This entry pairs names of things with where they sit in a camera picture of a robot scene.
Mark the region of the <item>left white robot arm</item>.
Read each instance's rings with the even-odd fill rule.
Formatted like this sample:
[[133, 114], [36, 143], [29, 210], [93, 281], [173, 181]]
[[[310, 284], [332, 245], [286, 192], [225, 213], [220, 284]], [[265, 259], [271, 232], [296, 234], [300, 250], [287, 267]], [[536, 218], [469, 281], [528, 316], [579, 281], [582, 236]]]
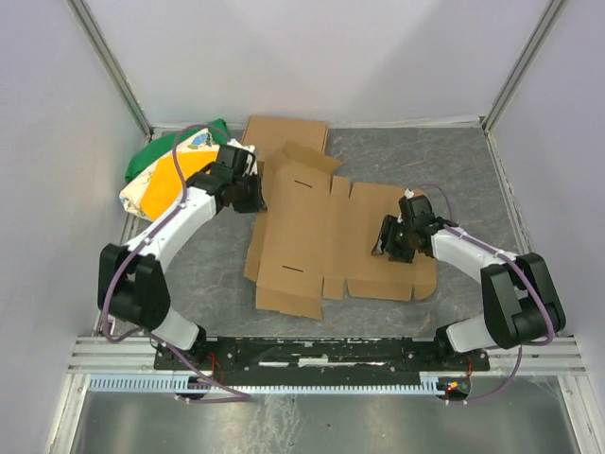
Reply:
[[108, 244], [99, 256], [97, 305], [103, 318], [131, 323], [158, 343], [204, 358], [206, 332], [172, 305], [165, 273], [179, 250], [223, 208], [248, 214], [266, 210], [253, 146], [232, 140], [213, 162], [190, 177], [170, 207], [124, 245]]

